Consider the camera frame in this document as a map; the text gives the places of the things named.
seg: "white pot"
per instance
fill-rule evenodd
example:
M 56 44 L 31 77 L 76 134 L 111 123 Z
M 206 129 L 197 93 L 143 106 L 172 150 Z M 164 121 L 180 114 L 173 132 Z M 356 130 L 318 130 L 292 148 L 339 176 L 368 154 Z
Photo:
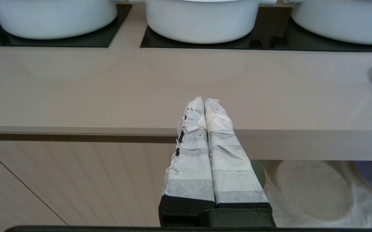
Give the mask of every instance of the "white pot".
M 372 44 L 372 0 L 285 0 L 301 27 L 339 41 Z
M 0 0 L 0 24 L 29 39 L 59 39 L 96 31 L 117 17 L 112 0 Z
M 147 22 L 153 31 L 194 44 L 217 44 L 244 37 L 255 25 L 259 4 L 274 5 L 276 1 L 145 0 Z

